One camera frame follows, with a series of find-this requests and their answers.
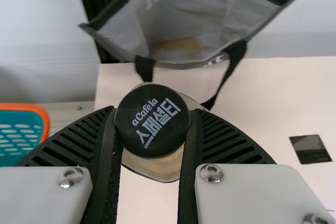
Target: black capsule lid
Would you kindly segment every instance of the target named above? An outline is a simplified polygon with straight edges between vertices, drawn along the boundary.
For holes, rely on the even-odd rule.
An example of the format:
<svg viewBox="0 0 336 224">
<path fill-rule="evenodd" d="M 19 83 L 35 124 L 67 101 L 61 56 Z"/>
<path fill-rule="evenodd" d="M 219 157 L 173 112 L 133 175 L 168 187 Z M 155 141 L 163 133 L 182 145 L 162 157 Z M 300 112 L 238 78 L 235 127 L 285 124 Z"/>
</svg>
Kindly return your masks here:
<svg viewBox="0 0 336 224">
<path fill-rule="evenodd" d="M 131 153 L 145 158 L 167 156 L 185 141 L 190 118 L 174 90 L 145 84 L 120 102 L 114 118 L 118 139 Z"/>
</svg>

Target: white table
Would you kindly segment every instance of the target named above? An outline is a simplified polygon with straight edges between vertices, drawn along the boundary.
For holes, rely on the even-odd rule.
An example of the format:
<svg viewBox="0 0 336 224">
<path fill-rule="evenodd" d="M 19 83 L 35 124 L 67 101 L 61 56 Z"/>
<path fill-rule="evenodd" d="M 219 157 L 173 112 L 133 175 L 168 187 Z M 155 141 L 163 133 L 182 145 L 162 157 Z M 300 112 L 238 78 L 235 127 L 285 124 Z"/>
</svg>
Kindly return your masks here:
<svg viewBox="0 0 336 224">
<path fill-rule="evenodd" d="M 154 82 L 203 102 L 226 66 L 155 69 Z M 118 106 L 140 83 L 131 63 L 100 65 L 95 109 Z M 336 211 L 335 102 L 336 57 L 244 59 L 212 113 L 249 135 L 278 164 L 298 170 L 324 206 Z M 289 137 L 309 134 L 321 136 L 333 162 L 300 164 Z M 160 184 L 122 168 L 117 223 L 176 223 L 178 184 Z"/>
</svg>

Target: screw head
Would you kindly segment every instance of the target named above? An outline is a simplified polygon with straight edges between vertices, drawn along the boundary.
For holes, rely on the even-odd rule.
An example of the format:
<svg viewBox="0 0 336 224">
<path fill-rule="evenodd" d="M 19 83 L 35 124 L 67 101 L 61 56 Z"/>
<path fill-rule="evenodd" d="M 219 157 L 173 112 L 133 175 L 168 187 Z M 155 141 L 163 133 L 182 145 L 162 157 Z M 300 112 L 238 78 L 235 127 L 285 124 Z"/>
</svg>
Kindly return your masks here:
<svg viewBox="0 0 336 224">
<path fill-rule="evenodd" d="M 200 170 L 201 177 L 210 183 L 219 183 L 224 178 L 222 169 L 214 164 L 204 165 Z"/>
<path fill-rule="evenodd" d="M 77 167 L 72 167 L 66 169 L 59 175 L 58 185 L 62 188 L 69 188 L 81 182 L 83 178 L 83 170 Z"/>
<path fill-rule="evenodd" d="M 334 222 L 330 220 L 325 220 L 324 218 L 318 215 L 309 214 L 303 218 L 302 223 L 303 224 L 333 224 Z"/>
</svg>

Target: black square sticker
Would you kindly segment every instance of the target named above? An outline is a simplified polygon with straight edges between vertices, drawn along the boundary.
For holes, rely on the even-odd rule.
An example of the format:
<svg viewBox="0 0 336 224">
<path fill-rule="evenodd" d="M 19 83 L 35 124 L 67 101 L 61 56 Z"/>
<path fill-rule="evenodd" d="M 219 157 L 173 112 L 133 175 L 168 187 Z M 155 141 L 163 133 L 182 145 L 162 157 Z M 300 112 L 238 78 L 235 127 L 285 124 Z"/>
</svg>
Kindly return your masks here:
<svg viewBox="0 0 336 224">
<path fill-rule="evenodd" d="M 320 135 L 290 136 L 289 139 L 302 165 L 332 161 Z"/>
</svg>

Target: bag handle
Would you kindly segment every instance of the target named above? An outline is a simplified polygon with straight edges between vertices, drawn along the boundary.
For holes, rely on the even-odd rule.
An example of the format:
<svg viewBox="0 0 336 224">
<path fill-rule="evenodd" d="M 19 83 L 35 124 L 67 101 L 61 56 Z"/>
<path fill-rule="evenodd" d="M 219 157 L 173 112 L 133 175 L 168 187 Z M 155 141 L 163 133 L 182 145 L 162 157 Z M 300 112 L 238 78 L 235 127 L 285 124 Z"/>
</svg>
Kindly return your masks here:
<svg viewBox="0 0 336 224">
<path fill-rule="evenodd" d="M 201 105 L 204 108 L 211 110 L 212 107 L 215 105 L 215 102 L 217 100 L 220 90 L 222 89 L 222 86 L 234 72 L 239 62 L 243 59 L 246 50 L 247 50 L 247 41 L 239 40 L 231 44 L 222 51 L 228 54 L 230 63 L 226 72 L 223 75 L 222 81 L 219 87 L 217 88 L 216 93 L 209 100 L 201 103 Z M 144 82 L 152 82 L 155 60 L 136 55 L 134 62 L 135 62 L 135 70 L 140 75 L 142 80 Z"/>
</svg>

